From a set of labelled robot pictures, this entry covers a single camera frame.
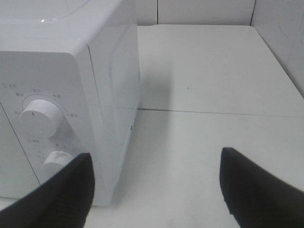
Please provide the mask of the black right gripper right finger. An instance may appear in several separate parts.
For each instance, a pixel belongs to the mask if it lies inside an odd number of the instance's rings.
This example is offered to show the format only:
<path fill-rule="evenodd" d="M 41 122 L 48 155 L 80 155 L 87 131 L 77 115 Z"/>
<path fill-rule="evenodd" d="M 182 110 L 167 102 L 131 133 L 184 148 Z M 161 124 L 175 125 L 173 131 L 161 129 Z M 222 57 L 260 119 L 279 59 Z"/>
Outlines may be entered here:
<path fill-rule="evenodd" d="M 224 147 L 220 188 L 231 215 L 242 228 L 302 228 L 304 193 L 234 148 Z"/>

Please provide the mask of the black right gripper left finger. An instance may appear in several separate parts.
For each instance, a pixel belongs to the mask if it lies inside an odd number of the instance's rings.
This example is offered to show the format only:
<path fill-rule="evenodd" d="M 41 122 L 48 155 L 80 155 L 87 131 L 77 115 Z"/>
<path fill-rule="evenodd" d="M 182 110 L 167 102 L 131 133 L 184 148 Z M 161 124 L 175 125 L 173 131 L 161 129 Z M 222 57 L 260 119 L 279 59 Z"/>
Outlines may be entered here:
<path fill-rule="evenodd" d="M 0 212 L 2 228 L 82 228 L 95 193 L 91 155 L 82 153 Z"/>

